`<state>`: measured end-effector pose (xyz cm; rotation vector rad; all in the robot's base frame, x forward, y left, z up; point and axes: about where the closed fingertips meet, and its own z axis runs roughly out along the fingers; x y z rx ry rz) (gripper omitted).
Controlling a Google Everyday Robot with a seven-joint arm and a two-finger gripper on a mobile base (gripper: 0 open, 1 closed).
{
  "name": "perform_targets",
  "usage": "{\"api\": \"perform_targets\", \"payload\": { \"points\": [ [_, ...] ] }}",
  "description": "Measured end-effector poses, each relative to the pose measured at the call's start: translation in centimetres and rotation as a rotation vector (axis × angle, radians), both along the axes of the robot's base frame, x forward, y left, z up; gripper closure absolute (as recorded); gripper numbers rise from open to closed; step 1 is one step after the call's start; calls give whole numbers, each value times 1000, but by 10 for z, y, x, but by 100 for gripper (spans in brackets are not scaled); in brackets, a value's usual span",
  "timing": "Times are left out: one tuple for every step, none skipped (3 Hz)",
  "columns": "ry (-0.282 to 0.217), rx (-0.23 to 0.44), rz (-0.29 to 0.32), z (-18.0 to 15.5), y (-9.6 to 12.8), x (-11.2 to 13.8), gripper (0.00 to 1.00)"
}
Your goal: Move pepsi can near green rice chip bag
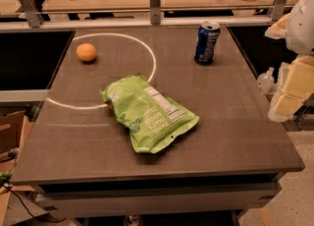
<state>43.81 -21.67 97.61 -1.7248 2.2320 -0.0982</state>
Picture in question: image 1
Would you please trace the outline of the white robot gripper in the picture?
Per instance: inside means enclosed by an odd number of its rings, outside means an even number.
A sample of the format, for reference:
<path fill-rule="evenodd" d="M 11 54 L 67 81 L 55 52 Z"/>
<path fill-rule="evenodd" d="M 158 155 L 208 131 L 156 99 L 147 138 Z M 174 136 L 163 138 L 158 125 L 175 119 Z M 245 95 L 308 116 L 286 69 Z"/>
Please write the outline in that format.
<path fill-rule="evenodd" d="M 290 14 L 267 28 L 265 36 L 286 38 L 289 50 L 305 54 L 298 55 L 289 65 L 284 63 L 279 70 L 268 118 L 285 122 L 292 120 L 294 113 L 314 93 L 314 0 L 299 0 Z"/>

